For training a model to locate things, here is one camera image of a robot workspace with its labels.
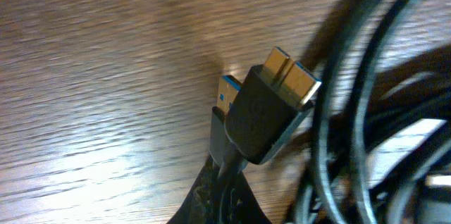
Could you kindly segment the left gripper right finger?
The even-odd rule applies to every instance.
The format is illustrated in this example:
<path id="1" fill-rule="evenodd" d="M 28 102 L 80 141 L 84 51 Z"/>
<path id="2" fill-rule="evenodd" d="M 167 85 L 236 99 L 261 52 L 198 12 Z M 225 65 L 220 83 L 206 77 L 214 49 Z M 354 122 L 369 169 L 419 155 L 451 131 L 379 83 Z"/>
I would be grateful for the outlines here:
<path id="1" fill-rule="evenodd" d="M 242 172 L 238 173 L 232 183 L 228 204 L 228 222 L 231 224 L 271 224 Z"/>

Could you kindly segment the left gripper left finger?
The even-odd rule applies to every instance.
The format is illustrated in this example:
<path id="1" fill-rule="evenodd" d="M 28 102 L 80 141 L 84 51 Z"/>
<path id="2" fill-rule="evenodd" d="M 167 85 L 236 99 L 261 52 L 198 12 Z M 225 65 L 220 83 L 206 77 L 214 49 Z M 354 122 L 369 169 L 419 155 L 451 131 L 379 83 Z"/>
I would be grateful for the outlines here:
<path id="1" fill-rule="evenodd" d="M 168 224 L 214 223 L 214 191 L 219 167 L 209 156 L 185 200 Z"/>

